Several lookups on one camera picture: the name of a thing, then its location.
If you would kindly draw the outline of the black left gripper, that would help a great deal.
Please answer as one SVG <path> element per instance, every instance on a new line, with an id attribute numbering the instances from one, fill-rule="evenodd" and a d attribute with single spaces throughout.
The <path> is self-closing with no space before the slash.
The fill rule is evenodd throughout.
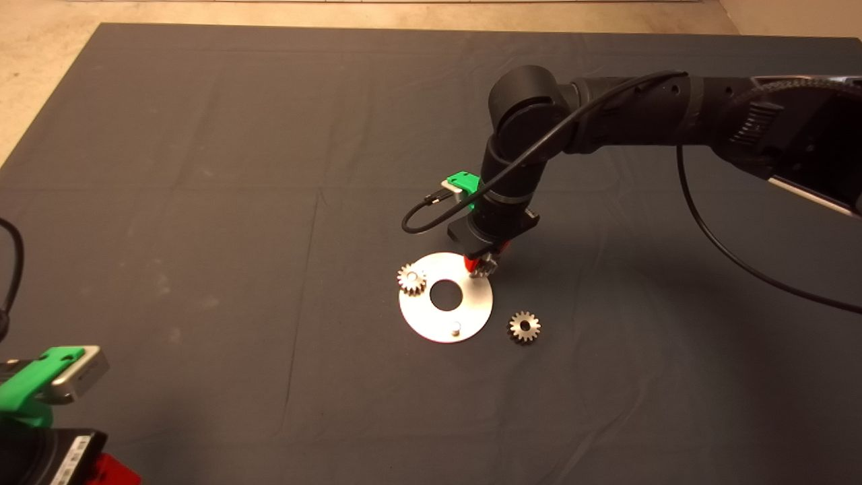
<path id="1" fill-rule="evenodd" d="M 99 430 L 2 430 L 2 484 L 140 485 Z"/>

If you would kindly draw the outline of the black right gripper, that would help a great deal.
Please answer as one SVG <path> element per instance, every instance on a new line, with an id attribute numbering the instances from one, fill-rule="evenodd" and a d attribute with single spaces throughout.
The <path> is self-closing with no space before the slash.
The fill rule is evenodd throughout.
<path id="1" fill-rule="evenodd" d="M 494 253 L 499 259 L 510 240 L 532 230 L 540 220 L 526 205 L 476 202 L 465 217 L 447 225 L 447 234 L 464 255 L 465 270 L 475 273 L 480 257 Z"/>

